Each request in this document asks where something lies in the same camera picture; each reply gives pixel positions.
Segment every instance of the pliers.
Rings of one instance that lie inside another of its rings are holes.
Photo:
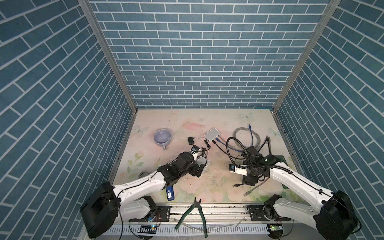
[[[195,207],[197,207],[197,209],[199,210],[199,213],[200,213],[200,216],[201,216],[201,219],[203,220],[203,228],[204,228],[204,236],[207,238],[208,237],[208,233],[207,233],[207,222],[205,221],[205,217],[204,217],[204,213],[203,213],[203,209],[201,208],[201,199],[199,201],[196,200],[195,198],[195,202],[189,207],[189,209],[182,215],[182,217],[180,218],[179,222],[177,223],[175,229],[179,229],[181,223],[184,221],[185,217],[190,214],[192,212],[192,210],[195,209]]]

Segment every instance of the blue device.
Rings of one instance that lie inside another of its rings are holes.
[[[173,193],[173,186],[167,187],[167,199],[168,201],[172,201],[175,199],[175,194]]]

